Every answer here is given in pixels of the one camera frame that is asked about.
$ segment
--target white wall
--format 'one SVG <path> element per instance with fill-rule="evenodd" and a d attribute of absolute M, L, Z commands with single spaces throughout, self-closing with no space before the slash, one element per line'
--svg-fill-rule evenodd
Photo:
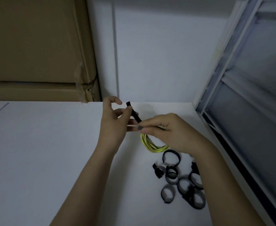
<path fill-rule="evenodd" d="M 102 96 L 191 102 L 235 0 L 88 0 Z"/>

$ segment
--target forearm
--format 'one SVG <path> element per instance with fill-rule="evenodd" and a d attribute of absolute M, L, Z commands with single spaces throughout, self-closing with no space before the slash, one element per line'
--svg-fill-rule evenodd
<path fill-rule="evenodd" d="M 194 156 L 214 225 L 264 225 L 219 150 L 206 138 Z"/>
<path fill-rule="evenodd" d="M 113 154 L 96 147 L 51 226 L 96 225 Z"/>

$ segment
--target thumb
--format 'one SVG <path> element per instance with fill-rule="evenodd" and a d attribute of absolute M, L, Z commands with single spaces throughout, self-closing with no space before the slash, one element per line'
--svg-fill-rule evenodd
<path fill-rule="evenodd" d="M 132 110 L 133 110 L 132 106 L 126 107 L 126 109 L 124 110 L 123 114 L 120 117 L 120 119 L 123 122 L 125 122 L 126 124 L 128 123 L 129 119 L 131 118 Z"/>
<path fill-rule="evenodd" d="M 165 143 L 165 139 L 166 139 L 166 135 L 168 134 L 168 131 L 159 129 L 157 127 L 145 127 L 141 129 L 141 133 L 154 136 Z"/>

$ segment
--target white table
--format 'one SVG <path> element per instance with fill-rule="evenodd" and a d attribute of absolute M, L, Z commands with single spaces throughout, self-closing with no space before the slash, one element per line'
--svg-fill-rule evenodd
<path fill-rule="evenodd" d="M 141 119 L 177 113 L 209 136 L 191 103 L 132 106 Z M 96 146 L 101 115 L 101 102 L 10 102 L 0 111 L 0 225 L 51 222 Z M 160 191 L 167 182 L 152 168 L 161 160 L 162 153 L 144 148 L 138 132 L 126 135 L 112 164 L 99 225 L 211 225 L 208 206 L 195 210 L 178 191 L 171 204 L 163 203 Z M 189 174 L 190 166 L 190 156 L 181 154 L 180 174 Z"/>

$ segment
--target right hand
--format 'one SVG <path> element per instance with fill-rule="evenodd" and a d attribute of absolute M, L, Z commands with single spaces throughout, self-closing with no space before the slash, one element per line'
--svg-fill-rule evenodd
<path fill-rule="evenodd" d="M 178 152 L 195 155 L 199 152 L 200 144 L 208 140 L 174 113 L 157 115 L 139 123 L 143 127 L 142 134 L 154 136 L 170 148 Z M 166 130 L 155 126 L 166 127 Z"/>

